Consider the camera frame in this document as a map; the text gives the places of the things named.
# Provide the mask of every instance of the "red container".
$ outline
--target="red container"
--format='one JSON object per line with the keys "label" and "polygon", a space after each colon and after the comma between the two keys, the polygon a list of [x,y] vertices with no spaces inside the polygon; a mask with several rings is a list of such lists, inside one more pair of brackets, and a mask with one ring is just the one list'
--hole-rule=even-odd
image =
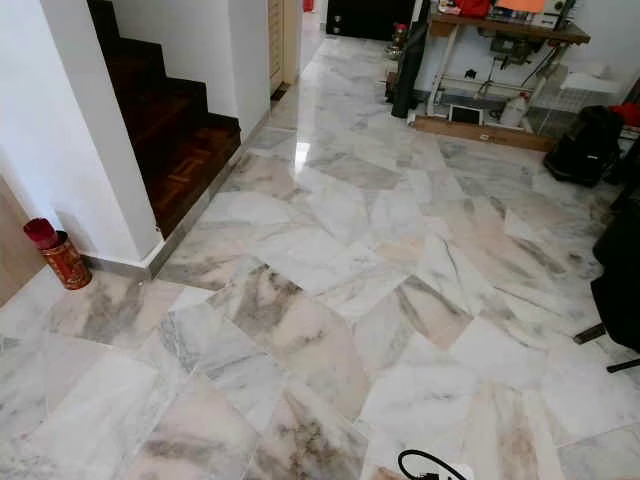
{"label": "red container", "polygon": [[91,272],[69,240],[66,232],[58,231],[58,245],[40,250],[49,266],[67,290],[78,290],[91,281]]}

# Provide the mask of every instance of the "orange object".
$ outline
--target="orange object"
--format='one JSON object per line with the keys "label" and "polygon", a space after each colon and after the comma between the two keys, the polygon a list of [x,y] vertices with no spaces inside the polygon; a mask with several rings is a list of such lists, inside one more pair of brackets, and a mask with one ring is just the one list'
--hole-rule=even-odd
{"label": "orange object", "polygon": [[40,253],[67,290],[78,290],[91,281],[91,272],[69,240],[66,232],[58,231],[59,243]]}
{"label": "orange object", "polygon": [[498,7],[540,13],[544,10],[544,0],[498,0]]}

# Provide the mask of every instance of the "black chair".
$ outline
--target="black chair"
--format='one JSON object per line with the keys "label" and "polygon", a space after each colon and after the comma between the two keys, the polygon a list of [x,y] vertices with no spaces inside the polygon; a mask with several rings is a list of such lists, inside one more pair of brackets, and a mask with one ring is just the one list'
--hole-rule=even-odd
{"label": "black chair", "polygon": [[[583,344],[605,333],[640,352],[640,201],[625,198],[620,213],[593,248],[604,274],[591,282],[602,323],[579,333]],[[610,373],[640,366],[640,359],[607,367]]]}

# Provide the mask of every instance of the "chair leg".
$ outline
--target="chair leg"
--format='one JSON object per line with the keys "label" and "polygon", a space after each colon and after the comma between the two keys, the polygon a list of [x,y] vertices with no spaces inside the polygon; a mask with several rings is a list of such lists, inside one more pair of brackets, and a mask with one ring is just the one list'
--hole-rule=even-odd
{"label": "chair leg", "polygon": [[595,340],[598,337],[601,337],[607,333],[607,330],[604,328],[604,323],[600,323],[591,328],[587,328],[584,332],[579,333],[575,337],[573,337],[573,341],[578,345],[582,345],[583,343],[590,342],[591,340]]}
{"label": "chair leg", "polygon": [[607,372],[616,373],[620,370],[626,370],[627,368],[640,367],[640,358],[637,360],[631,360],[630,362],[619,363],[617,365],[611,365],[607,367]]}

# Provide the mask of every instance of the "marble floor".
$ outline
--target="marble floor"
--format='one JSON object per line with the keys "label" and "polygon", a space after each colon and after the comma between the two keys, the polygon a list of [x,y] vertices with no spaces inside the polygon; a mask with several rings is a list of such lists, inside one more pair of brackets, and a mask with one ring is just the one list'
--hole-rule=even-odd
{"label": "marble floor", "polygon": [[640,369],[571,341],[617,192],[408,128],[383,47],[322,42],[156,280],[2,309],[2,479],[640,478]]}

